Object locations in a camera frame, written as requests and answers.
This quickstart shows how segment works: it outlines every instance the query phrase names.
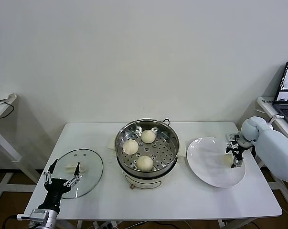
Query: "perforated steamer tray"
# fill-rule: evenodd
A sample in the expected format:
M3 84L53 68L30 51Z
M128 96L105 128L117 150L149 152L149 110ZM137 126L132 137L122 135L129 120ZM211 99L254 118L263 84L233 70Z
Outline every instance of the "perforated steamer tray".
M156 134L153 143L147 144L141 140L144 130L152 130ZM133 155L123 151L123 144L130 139L139 145L139 150ZM130 175L139 178L156 178L166 174L175 165L178 151L179 139L174 130L166 123L153 119L141 119L127 124L115 139L115 152L120 166ZM144 155L152 158L152 171L138 170L137 159Z

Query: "table leg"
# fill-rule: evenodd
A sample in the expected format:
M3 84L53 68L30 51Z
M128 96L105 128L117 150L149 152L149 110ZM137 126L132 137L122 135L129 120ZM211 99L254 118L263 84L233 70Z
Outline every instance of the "table leg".
M0 197L3 192L33 192L35 185L8 184L13 173L6 173L0 182Z
M22 156L6 141L6 139L0 134L0 145L6 150L5 155L15 163L19 169L26 174L34 183L38 183L40 174L32 168Z
M77 229L81 229L82 227L82 220L79 220L77 223Z
M66 220L57 220L56 226L60 229L77 229L75 226L73 226L70 222Z
M268 182L271 190L279 189L280 192L282 193L284 199L288 203L288 188L286 187L286 185L284 184L283 181L281 181L280 179L275 177L271 172L270 172L270 174L271 174L272 178L274 179L274 182Z
M259 168L266 167L265 164L264 164L264 162L262 161L262 159L260 159L259 156L257 156L257 155L256 155L256 157L255 157L255 161L256 161L256 163L258 164L258 167L259 167Z
M256 218L234 219L231 222L227 223L224 227L220 226L220 228L221 229L238 229L255 219Z
M219 228L223 228L225 226L224 222L221 219L218 220L218 224Z

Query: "wooden floor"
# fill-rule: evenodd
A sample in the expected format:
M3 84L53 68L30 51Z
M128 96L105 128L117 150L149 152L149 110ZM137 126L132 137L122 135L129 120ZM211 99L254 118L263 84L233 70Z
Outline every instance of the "wooden floor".
M272 181L272 178L268 171L263 171L267 181ZM3 178L4 173L0 172L0 181ZM32 184L32 182L21 172L16 172L11 181L11 184ZM283 196L279 191L274 191L274 194L279 201L280 205L288 211L288 204L284 200ZM4 193L0 198L0 229L2 228L2 223L5 218L9 215L23 213L26 205L31 197L31 193ZM256 219L254 221L260 229L288 229L288 215L283 212L283 215L276 217L276 218L263 218L263 219ZM122 222L119 224L118 228L125 229L126 227L133 225L137 222ZM160 222L160 223L170 223L174 224L179 229L187 229L189 228L187 224L183 221L170 221L170 222ZM218 222L216 220L209 220L209 221L188 221L193 229L218 229ZM27 227L26 221L16 221L10 220L7 225L6 229L26 229ZM88 227L92 226L93 222L86 221L82 224L82 229L87 229ZM133 227L135 229L174 229L173 226L161 226L154 222L148 222L141 226ZM257 229L257 227L250 223L248 226L243 226L241 229Z

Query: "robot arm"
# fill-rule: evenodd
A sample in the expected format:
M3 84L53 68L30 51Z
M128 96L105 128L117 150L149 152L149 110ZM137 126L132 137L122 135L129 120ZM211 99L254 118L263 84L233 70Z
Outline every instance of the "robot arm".
M241 148L254 145L271 173L288 182L288 139L282 133L271 129L263 118L251 117L244 121L238 137Z
M80 163L76 167L74 176L70 180L52 178L52 173L58 159L49 166L47 172L43 173L44 187L47 194L44 202L32 211L30 215L18 214L17 220L30 220L34 228L54 229L56 228L57 215L60 212L60 200L64 193L69 192L80 180Z

